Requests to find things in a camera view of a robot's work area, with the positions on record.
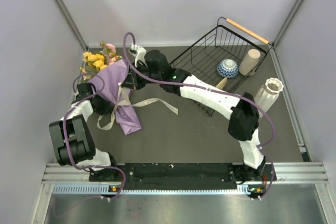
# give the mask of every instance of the white ribbon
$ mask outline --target white ribbon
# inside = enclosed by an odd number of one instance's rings
[[[122,95],[123,97],[123,101],[119,102],[120,100],[120,95]],[[150,99],[147,99],[147,100],[144,100],[144,101],[141,101],[141,102],[138,102],[136,104],[132,104],[130,102],[130,99],[128,97],[128,94],[127,94],[127,88],[123,88],[120,86],[119,84],[119,89],[118,89],[118,96],[117,96],[117,102],[114,106],[114,109],[112,110],[112,113],[111,113],[111,121],[110,123],[108,123],[107,125],[105,125],[104,127],[101,127],[100,126],[100,120],[103,118],[102,115],[100,115],[98,117],[98,121],[97,121],[97,127],[101,130],[104,130],[104,131],[107,131],[107,130],[110,130],[112,127],[113,127],[113,124],[114,124],[114,121],[116,120],[116,117],[115,117],[115,112],[118,108],[118,106],[127,106],[127,105],[130,105],[130,106],[133,106],[133,107],[144,107],[144,106],[147,106],[149,104],[152,104],[153,102],[157,102],[157,101],[160,101],[162,102],[164,105],[166,105],[166,107],[168,109],[170,109],[171,111],[173,111],[176,115],[178,115],[178,109],[175,108],[174,106],[170,105],[169,103],[167,103],[166,101],[163,101],[162,99],[159,99],[159,98],[150,98]]]

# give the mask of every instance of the pink flower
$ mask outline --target pink flower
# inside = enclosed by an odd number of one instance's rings
[[[110,44],[110,43],[107,43],[106,46],[107,46],[109,49],[111,49],[111,51],[112,51],[113,53],[116,53],[116,52],[117,52],[116,49],[115,49],[115,46],[114,46],[114,45],[112,45],[112,44]]]
[[[113,58],[110,58],[109,59],[109,65],[112,65],[113,63],[115,63],[117,61],[117,58],[116,57],[113,57]]]

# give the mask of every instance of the yellow flower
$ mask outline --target yellow flower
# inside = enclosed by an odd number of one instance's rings
[[[104,62],[102,60],[97,60],[93,63],[93,65],[96,67],[96,68],[100,68],[101,66],[104,65]]]
[[[104,64],[104,65],[101,66],[99,69],[100,69],[100,70],[103,70],[105,67],[107,67],[107,65]]]
[[[98,60],[105,61],[104,55],[100,55],[100,54],[96,54],[96,55],[97,55]]]
[[[90,62],[95,62],[97,60],[99,60],[97,55],[90,55],[88,57],[88,61],[90,61]]]
[[[84,62],[88,62],[88,57],[89,57],[90,55],[92,55],[91,52],[84,52],[84,53],[83,53],[83,56],[82,56],[83,61],[84,61]]]

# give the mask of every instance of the black wire basket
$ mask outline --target black wire basket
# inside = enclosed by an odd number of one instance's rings
[[[171,66],[174,68],[182,68],[205,83],[216,86],[223,79],[217,72],[217,66],[223,59],[232,59],[237,62],[239,66],[250,49],[259,50],[261,54],[259,62],[246,76],[239,72],[236,77],[227,80],[223,90],[233,93],[249,76],[258,70],[269,50],[265,51],[242,35],[219,24],[225,20],[224,17],[219,18],[217,26],[177,56],[171,62]],[[236,26],[246,33],[262,39],[246,28],[238,24],[236,24]],[[195,103],[209,116],[213,115],[213,109],[199,102]]]

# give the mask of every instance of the white vase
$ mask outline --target white vase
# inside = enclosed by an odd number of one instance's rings
[[[266,80],[266,83],[258,90],[254,97],[254,101],[265,112],[267,112],[273,103],[278,99],[283,88],[284,85],[279,79],[270,78]],[[263,114],[259,111],[259,117],[261,118],[262,116]]]

